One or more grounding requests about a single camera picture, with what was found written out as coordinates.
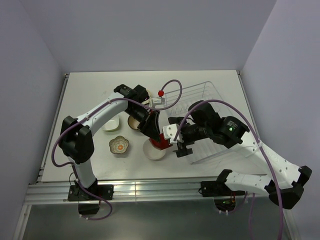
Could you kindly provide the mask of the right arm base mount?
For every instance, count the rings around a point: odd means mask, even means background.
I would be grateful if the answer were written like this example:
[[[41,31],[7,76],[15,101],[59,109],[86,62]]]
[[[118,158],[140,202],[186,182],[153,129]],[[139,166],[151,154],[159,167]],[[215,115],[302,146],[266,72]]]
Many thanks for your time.
[[[232,191],[228,187],[217,181],[202,181],[198,193],[203,198],[213,198],[214,205],[219,212],[230,213],[237,207],[236,197],[243,196],[243,204],[247,198],[247,193],[242,190]]]

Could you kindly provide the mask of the beige bowl with flower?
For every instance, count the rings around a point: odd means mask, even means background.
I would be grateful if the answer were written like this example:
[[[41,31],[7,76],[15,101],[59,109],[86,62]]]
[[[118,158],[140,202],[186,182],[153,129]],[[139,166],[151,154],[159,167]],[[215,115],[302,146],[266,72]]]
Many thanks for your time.
[[[144,155],[152,161],[159,161],[161,160],[165,154],[166,150],[160,150],[152,145],[152,143],[147,139],[142,146],[142,151]]]

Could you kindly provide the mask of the red bowl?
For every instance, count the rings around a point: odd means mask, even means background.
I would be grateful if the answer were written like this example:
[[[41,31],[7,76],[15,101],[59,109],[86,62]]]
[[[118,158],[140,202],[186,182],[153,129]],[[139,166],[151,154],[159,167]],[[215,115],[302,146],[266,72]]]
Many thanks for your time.
[[[165,149],[168,149],[168,148],[173,146],[168,139],[164,138],[164,134],[163,133],[161,133],[159,135],[159,140],[160,141],[156,141],[156,140],[154,140],[152,138],[149,139],[149,141],[152,144],[152,146],[155,147],[158,150],[161,150],[161,151],[165,150]]]

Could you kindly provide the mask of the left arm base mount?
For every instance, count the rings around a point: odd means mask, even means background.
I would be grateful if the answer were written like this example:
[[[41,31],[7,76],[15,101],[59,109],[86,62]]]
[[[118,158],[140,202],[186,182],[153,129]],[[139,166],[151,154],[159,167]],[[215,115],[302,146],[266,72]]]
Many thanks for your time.
[[[98,184],[88,189],[82,189],[78,184],[74,184],[69,187],[67,201],[78,203],[78,213],[82,218],[98,221],[106,219],[112,214],[113,207],[109,201],[113,199],[113,194],[114,186],[112,184]],[[109,206],[109,212],[104,216],[95,217],[102,203]]]

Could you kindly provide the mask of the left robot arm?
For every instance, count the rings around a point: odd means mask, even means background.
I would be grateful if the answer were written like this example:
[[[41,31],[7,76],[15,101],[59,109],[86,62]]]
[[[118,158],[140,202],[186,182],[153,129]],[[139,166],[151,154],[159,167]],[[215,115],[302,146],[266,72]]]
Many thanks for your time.
[[[143,102],[149,94],[145,87],[117,86],[105,101],[76,118],[67,116],[61,126],[58,146],[73,164],[81,183],[79,194],[86,200],[96,197],[97,179],[93,173],[91,156],[94,153],[95,133],[114,116],[125,112],[139,122],[138,129],[145,136],[160,142],[160,111],[149,109]]]

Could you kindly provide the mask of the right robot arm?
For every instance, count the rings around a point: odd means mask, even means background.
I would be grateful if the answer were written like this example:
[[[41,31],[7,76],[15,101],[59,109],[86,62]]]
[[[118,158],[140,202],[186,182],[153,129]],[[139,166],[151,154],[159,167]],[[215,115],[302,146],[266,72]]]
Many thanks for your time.
[[[177,145],[178,158],[191,155],[188,146],[210,139],[243,156],[263,171],[261,175],[224,169],[216,180],[201,184],[203,197],[226,196],[231,193],[255,193],[267,196],[274,204],[291,210],[301,199],[304,185],[311,177],[308,166],[298,166],[281,157],[258,139],[253,130],[234,116],[221,117],[207,100],[192,104],[187,117],[170,117],[162,128],[164,138]]]

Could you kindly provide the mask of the floral leaf pattern bowl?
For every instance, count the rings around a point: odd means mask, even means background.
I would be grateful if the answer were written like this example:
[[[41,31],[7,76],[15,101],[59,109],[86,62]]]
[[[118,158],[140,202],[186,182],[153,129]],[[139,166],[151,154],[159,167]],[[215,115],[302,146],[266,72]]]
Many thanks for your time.
[[[148,89],[146,89],[146,92],[147,92],[147,97],[142,102],[143,105],[149,105],[152,98],[152,93]]]

